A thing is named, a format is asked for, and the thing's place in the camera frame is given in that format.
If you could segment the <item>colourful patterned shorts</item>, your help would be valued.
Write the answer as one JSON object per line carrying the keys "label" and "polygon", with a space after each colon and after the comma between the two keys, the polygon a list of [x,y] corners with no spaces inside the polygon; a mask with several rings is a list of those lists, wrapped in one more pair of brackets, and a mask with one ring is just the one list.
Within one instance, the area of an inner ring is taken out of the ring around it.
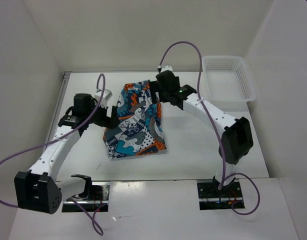
{"label": "colourful patterned shorts", "polygon": [[118,125],[106,128],[103,141],[110,159],[155,154],[166,150],[162,105],[152,101],[150,80],[127,83],[117,100]]}

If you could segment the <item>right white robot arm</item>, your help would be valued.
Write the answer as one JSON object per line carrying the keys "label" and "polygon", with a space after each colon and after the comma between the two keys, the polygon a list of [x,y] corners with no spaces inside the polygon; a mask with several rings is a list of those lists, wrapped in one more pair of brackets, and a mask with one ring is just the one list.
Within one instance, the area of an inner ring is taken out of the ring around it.
{"label": "right white robot arm", "polygon": [[254,145],[249,120],[226,114],[204,99],[195,88],[188,84],[181,86],[179,77],[174,75],[170,66],[160,67],[156,80],[149,86],[153,103],[170,103],[214,130],[222,169],[213,177],[212,189],[217,196],[225,196],[236,175],[235,166]]}

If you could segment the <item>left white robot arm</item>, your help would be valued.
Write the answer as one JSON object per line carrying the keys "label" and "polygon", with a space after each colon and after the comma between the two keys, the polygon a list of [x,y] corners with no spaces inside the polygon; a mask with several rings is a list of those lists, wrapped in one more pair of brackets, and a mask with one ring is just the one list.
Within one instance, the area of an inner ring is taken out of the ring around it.
{"label": "left white robot arm", "polygon": [[92,197],[94,188],[90,176],[73,174],[67,180],[57,176],[67,155],[91,124],[112,129],[118,125],[117,108],[107,115],[108,100],[112,92],[98,90],[95,95],[77,93],[73,106],[59,120],[52,143],[40,158],[26,171],[14,178],[18,207],[25,210],[54,214],[62,201],[78,196],[82,200]]}

